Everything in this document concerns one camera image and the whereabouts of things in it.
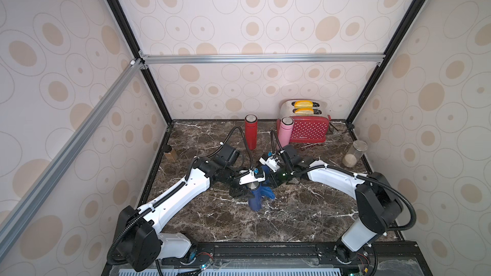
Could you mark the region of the blue cleaning cloth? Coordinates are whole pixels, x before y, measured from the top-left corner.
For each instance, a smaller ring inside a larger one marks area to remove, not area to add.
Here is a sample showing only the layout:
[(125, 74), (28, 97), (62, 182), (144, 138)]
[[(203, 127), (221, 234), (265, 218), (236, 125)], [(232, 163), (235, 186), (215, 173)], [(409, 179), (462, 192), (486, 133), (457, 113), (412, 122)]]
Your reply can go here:
[(273, 193), (271, 185), (271, 170), (267, 166), (261, 167), (265, 176), (265, 180), (260, 183), (259, 187), (259, 198), (263, 201), (265, 198), (270, 200), (275, 200), (276, 196)]

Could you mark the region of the red thermos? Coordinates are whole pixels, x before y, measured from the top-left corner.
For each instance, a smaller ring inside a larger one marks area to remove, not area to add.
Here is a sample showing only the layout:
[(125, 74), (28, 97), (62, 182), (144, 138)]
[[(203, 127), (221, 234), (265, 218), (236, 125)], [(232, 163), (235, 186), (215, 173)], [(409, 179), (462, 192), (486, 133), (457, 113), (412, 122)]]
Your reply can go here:
[(250, 150), (255, 150), (257, 146), (258, 118), (253, 114), (248, 114), (244, 118), (245, 138)]

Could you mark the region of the blue thermos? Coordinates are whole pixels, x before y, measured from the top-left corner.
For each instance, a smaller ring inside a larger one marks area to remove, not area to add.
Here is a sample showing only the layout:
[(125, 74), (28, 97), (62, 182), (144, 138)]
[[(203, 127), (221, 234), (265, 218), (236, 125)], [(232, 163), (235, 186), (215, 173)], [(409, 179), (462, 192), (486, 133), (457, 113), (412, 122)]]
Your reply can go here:
[(259, 182), (250, 183), (248, 185), (249, 195), (248, 195), (248, 205), (249, 208), (258, 212), (262, 209), (262, 201), (263, 201), (263, 187)]

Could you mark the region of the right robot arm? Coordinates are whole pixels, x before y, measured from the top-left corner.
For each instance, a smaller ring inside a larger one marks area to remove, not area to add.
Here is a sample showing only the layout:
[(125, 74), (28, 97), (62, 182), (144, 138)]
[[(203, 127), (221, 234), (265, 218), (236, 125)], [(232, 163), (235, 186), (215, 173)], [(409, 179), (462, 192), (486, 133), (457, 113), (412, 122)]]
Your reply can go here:
[(358, 219), (341, 235), (333, 250), (342, 264), (351, 263), (365, 245), (383, 234), (406, 231), (416, 224), (417, 213), (411, 202), (379, 172), (357, 174), (322, 160), (302, 160), (293, 166), (271, 159), (260, 163), (269, 169), (268, 180), (275, 187), (294, 178), (308, 178), (356, 200)]

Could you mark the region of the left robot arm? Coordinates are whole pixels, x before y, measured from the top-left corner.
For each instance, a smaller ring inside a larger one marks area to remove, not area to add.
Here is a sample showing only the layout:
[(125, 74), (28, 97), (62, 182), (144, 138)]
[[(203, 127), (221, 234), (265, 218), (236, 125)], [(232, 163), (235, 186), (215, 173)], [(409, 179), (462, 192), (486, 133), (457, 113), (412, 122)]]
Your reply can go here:
[(198, 255), (196, 243), (184, 233), (164, 233), (166, 224), (213, 182), (249, 194), (249, 184), (258, 186), (263, 180), (263, 171), (257, 167), (234, 171), (218, 157), (193, 158), (187, 174), (165, 193), (139, 208), (127, 206), (120, 212), (115, 237), (107, 252), (108, 264), (129, 264), (141, 272), (166, 258), (193, 263)]

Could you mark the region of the pink thermos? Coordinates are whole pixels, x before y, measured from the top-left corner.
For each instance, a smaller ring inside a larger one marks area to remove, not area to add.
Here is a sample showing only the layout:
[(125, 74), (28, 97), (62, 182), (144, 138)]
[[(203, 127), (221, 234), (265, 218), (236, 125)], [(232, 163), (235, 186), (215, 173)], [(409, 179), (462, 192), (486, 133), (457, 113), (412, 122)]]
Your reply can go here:
[(277, 136), (282, 147), (290, 143), (290, 138), (294, 129), (294, 120), (292, 117), (287, 116), (279, 120), (277, 127)]

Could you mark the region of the red polka dot toaster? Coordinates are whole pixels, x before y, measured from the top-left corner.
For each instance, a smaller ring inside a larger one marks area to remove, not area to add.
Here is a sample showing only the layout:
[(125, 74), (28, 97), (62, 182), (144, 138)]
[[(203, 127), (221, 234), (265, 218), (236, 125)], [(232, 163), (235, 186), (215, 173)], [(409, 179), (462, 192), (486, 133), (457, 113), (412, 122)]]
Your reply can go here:
[(294, 129), (290, 138), (291, 143), (323, 143), (329, 131), (331, 121), (329, 104), (318, 100), (310, 100), (315, 103), (312, 109), (315, 114), (312, 116), (296, 116), (295, 108), (292, 104), (298, 99), (286, 100), (281, 104), (280, 116), (277, 119), (276, 128), (279, 120), (290, 116), (294, 120)]

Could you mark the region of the front yellow toast slice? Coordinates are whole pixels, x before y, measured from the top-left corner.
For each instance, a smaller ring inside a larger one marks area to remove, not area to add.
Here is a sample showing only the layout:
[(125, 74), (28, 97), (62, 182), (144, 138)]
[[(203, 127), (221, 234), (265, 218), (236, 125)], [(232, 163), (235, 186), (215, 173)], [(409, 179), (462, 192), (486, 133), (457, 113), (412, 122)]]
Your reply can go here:
[(315, 114), (315, 110), (312, 108), (298, 108), (294, 109), (294, 114), (296, 116), (312, 116)]

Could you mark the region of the yellow toast slice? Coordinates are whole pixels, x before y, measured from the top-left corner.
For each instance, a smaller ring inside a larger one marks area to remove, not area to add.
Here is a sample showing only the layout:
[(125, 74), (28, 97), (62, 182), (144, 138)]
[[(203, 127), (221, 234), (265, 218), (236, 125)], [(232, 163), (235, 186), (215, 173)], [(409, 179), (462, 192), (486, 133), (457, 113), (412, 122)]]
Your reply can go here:
[(312, 108), (315, 103), (310, 100), (298, 100), (292, 104), (295, 108)]
[(298, 108), (294, 109), (294, 114), (296, 116), (312, 116), (315, 114), (315, 110), (312, 108)]

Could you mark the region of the glass jar with powder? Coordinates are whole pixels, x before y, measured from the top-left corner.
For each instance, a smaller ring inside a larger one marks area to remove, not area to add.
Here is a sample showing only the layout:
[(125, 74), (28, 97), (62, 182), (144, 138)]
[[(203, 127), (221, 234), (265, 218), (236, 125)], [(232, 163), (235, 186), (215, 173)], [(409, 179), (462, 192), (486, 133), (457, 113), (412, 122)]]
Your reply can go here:
[(367, 151), (368, 144), (366, 142), (362, 140), (354, 141), (342, 160), (344, 166), (353, 168)]

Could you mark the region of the small brown bottle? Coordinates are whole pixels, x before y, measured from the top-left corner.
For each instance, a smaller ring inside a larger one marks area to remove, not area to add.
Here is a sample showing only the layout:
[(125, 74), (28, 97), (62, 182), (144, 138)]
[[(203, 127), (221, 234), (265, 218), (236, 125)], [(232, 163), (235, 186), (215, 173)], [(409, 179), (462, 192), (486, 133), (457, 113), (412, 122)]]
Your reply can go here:
[(164, 145), (163, 146), (163, 152), (164, 152), (166, 160), (168, 162), (177, 162), (178, 161), (179, 156), (178, 156), (176, 150), (172, 146), (170, 146), (168, 144)]

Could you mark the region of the rear yellow toast slice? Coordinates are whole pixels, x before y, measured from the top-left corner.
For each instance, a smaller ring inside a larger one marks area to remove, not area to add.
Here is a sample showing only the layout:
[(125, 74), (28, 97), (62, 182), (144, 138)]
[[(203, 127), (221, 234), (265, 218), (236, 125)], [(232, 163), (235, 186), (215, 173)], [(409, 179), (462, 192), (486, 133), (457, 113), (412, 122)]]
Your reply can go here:
[(312, 108), (315, 103), (310, 100), (298, 100), (292, 104), (295, 108)]

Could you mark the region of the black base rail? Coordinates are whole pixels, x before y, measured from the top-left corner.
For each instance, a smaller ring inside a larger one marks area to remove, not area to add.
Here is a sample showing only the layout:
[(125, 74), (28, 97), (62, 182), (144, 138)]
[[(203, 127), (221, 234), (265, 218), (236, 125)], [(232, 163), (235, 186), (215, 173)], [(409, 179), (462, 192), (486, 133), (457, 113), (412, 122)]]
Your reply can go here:
[(383, 241), (364, 246), (351, 263), (340, 263), (334, 243), (215, 242), (191, 249), (190, 259), (149, 261), (135, 271), (129, 264), (104, 275), (431, 275), (418, 244)]

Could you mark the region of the horizontal aluminium frame bar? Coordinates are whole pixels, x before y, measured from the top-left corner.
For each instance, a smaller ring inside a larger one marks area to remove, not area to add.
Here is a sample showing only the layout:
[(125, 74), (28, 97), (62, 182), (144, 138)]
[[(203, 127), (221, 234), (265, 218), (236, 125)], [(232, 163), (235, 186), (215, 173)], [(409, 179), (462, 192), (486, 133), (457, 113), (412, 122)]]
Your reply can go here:
[(227, 55), (144, 55), (147, 64), (252, 64), (252, 63), (329, 63), (382, 62), (383, 53), (339, 54), (227, 54)]

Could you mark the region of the left black frame post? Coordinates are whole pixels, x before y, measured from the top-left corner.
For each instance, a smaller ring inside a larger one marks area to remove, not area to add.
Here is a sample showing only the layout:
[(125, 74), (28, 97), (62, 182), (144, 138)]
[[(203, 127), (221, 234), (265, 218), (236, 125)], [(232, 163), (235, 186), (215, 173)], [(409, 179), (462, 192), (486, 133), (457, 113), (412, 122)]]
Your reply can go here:
[(122, 35), (124, 36), (124, 40), (126, 44), (129, 46), (130, 52), (132, 53), (135, 59), (140, 59), (143, 62), (144, 67), (143, 70), (141, 71), (143, 74), (143, 78), (146, 81), (154, 100), (156, 101), (157, 107), (159, 108), (164, 118), (164, 121), (168, 125), (171, 125), (173, 119), (171, 118), (170, 112), (166, 107), (164, 99), (162, 98), (161, 92), (157, 87), (157, 83), (150, 69), (147, 67), (147, 64), (143, 56), (140, 54), (141, 49), (139, 43), (134, 35), (132, 28), (130, 27), (128, 19), (125, 15), (125, 12), (119, 0), (106, 0), (106, 2), (111, 10), (113, 17), (116, 20), (116, 23), (120, 31), (122, 32)]

